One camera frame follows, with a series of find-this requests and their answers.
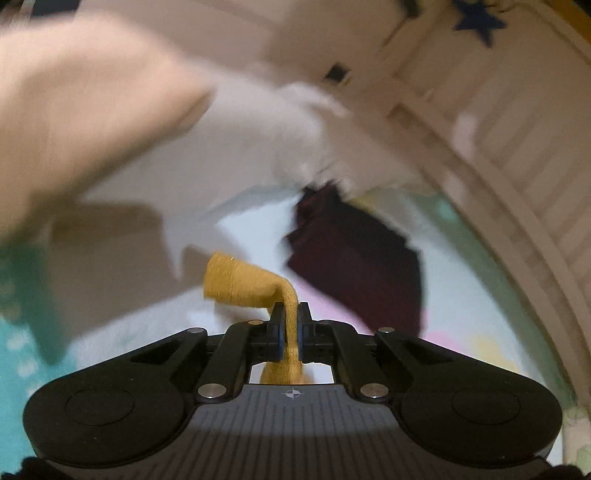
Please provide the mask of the mustard yellow knit sweater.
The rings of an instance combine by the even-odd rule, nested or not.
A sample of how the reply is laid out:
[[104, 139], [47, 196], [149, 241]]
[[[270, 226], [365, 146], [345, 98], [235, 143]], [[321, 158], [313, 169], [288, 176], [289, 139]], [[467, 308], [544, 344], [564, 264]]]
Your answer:
[[266, 308], [283, 303], [286, 311], [287, 347], [280, 361], [269, 362], [260, 376], [262, 384], [311, 384], [298, 354], [297, 292], [286, 278], [228, 254], [215, 252], [204, 273], [204, 297], [217, 303], [249, 308]]

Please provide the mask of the dark maroon folded garment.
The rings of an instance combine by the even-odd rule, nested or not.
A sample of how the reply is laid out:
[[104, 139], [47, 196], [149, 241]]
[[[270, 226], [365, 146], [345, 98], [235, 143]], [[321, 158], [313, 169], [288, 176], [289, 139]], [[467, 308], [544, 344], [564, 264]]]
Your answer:
[[353, 311], [368, 328], [421, 334], [418, 252], [405, 236], [342, 200], [334, 183], [304, 188], [287, 243], [288, 268]]

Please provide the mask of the floral pastel bed blanket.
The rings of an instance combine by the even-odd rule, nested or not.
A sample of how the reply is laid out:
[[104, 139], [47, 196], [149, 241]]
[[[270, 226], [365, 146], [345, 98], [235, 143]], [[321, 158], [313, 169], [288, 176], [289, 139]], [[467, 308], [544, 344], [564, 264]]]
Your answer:
[[[297, 193], [252, 189], [221, 206], [160, 216], [133, 204], [86, 204], [100, 239], [41, 241], [1, 253], [1, 467], [32, 452], [28, 398], [48, 381], [191, 326], [213, 334], [252, 317], [204, 299], [202, 270], [216, 250], [288, 275]], [[574, 394], [539, 322], [500, 263], [440, 195], [400, 190], [360, 200], [422, 257], [428, 341], [529, 376], [565, 407]]]

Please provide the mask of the white pillow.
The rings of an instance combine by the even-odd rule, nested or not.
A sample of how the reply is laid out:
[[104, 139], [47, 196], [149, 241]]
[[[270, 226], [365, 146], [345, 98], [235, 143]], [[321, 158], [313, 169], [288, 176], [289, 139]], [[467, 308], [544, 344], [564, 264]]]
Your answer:
[[168, 216], [328, 181], [356, 197], [421, 177], [377, 113], [270, 66], [190, 59], [105, 13], [1, 35], [3, 244], [72, 222], [76, 199]]

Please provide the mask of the beige wooden headboard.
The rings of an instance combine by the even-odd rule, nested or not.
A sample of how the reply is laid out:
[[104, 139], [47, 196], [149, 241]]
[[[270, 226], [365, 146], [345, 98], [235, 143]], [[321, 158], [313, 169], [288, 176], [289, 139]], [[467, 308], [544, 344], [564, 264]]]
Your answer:
[[397, 15], [336, 2], [356, 35], [342, 87], [394, 131], [501, 259], [590, 400], [590, 46], [552, 1], [489, 1], [486, 45], [447, 1]]

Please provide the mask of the black wall socket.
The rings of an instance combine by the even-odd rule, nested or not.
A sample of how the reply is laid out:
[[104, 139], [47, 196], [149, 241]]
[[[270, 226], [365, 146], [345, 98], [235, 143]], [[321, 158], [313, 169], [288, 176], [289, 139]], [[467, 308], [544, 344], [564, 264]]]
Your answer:
[[324, 79], [325, 81], [335, 84], [335, 85], [342, 85], [346, 84], [351, 77], [351, 69], [342, 63], [335, 63], [329, 68], [329, 71], [325, 73]]

